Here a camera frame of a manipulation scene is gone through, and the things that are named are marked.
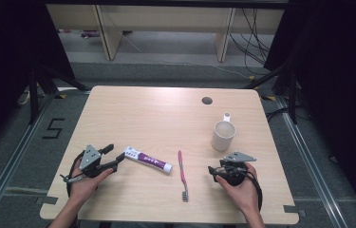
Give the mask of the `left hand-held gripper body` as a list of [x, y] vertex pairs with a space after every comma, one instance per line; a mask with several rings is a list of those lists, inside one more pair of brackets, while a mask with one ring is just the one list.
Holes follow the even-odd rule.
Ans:
[[83, 152], [79, 169], [89, 178], [97, 177], [101, 159], [102, 153], [89, 144]]

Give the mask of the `dark curtain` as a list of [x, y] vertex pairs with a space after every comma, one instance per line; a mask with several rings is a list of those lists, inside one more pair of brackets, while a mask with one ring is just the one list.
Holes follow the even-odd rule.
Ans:
[[36, 65], [74, 73], [44, 0], [0, 0], [0, 127]]
[[296, 56], [309, 112], [356, 192], [356, 0], [289, 0], [265, 68], [281, 66], [307, 24], [318, 29]]

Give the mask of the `person's left hand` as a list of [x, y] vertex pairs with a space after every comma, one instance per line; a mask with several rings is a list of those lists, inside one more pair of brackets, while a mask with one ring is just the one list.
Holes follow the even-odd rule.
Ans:
[[69, 200], [75, 205], [83, 205], [96, 191], [98, 185], [113, 173], [109, 168], [95, 178], [82, 178], [71, 183]]

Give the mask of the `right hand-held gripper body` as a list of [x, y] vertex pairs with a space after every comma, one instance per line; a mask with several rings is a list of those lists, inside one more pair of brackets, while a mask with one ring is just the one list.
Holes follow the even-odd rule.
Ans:
[[217, 168], [217, 174], [222, 177], [231, 186], [238, 186], [244, 181], [248, 174], [247, 162], [255, 162], [256, 158], [241, 152], [233, 152], [220, 160], [220, 166]]

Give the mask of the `black metal stand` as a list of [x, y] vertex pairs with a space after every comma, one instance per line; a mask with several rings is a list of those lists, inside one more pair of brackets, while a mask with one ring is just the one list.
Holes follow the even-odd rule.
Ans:
[[283, 95], [285, 92], [289, 95], [289, 105], [288, 111], [290, 115], [290, 119], [294, 124], [297, 124], [296, 121], [296, 75], [291, 68], [287, 64], [283, 64], [278, 68], [274, 69], [267, 75], [251, 82], [248, 85], [244, 86], [244, 89], [254, 89], [262, 84], [266, 83], [267, 81], [271, 80], [272, 78], [276, 78], [276, 81], [272, 87], [272, 92], [274, 95]]
[[59, 92], [58, 87], [54, 84], [53, 79], [61, 81], [77, 88], [80, 91], [90, 91], [91, 88], [79, 83], [74, 77], [62, 74], [49, 66], [34, 64], [28, 76], [29, 100], [30, 100], [30, 119], [29, 123], [33, 124], [38, 118], [38, 87], [42, 88], [45, 94], [54, 95]]

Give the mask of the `white and purple toothpaste tube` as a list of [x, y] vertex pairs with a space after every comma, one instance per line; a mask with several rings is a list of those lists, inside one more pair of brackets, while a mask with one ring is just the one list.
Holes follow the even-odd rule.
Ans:
[[152, 166], [157, 168], [158, 170], [170, 174], [172, 169], [173, 169], [173, 165], [165, 162], [165, 161], [161, 161], [158, 159], [155, 159], [151, 156], [146, 155], [145, 153], [131, 147], [131, 146], [127, 146], [124, 150], [123, 150], [124, 156], [127, 159], [130, 159], [132, 161], [136, 161], [136, 162], [141, 162], [144, 163], [146, 165]]

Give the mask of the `pink toothbrush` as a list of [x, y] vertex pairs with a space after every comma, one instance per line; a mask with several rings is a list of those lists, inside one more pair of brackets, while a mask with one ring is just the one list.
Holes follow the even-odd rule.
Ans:
[[184, 175], [184, 167], [183, 167], [183, 159], [182, 159], [182, 152], [179, 150], [178, 152], [178, 165], [179, 165], [179, 172], [180, 172], [180, 180], [183, 184], [184, 190], [182, 191], [182, 201], [188, 202], [189, 201], [189, 192], [188, 192], [188, 185]]

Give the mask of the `white cup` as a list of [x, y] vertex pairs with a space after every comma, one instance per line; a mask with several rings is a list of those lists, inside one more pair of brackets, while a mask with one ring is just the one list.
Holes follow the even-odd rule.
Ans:
[[231, 114], [226, 112], [223, 119], [214, 126], [211, 145], [217, 151], [226, 151], [236, 134], [236, 127], [231, 122]]

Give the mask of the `person's right hand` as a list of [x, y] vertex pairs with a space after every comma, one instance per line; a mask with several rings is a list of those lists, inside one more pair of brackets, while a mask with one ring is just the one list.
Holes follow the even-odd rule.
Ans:
[[225, 189], [230, 199], [246, 216], [259, 213], [258, 193], [254, 182], [257, 180], [255, 168], [246, 162], [249, 178], [246, 177], [239, 185], [232, 186], [220, 176], [216, 181]]

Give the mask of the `metal floor rail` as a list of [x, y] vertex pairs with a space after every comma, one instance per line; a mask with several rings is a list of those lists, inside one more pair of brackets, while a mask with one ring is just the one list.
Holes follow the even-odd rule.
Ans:
[[9, 158], [6, 166], [3, 171], [0, 173], [0, 200], [3, 197], [9, 182], [12, 180], [16, 169], [18, 168], [21, 160], [24, 158], [28, 146], [30, 145], [34, 135], [39, 128], [42, 119], [45, 116], [48, 106], [51, 104], [54, 99], [53, 95], [46, 95], [42, 100], [42, 103], [39, 105], [37, 117], [32, 123], [30, 123], [23, 134], [20, 142], [17, 144], [16, 148], [13, 150], [11, 157]]
[[332, 191], [329, 189], [325, 178], [322, 175], [315, 159], [312, 157], [309, 147], [301, 134], [299, 127], [292, 121], [289, 114], [284, 114], [283, 119], [289, 129], [289, 132], [295, 142], [295, 145], [302, 157], [302, 160], [308, 169], [310, 178], [316, 188], [316, 191], [323, 203], [328, 217], [334, 228], [348, 228], [345, 216], [334, 198]]

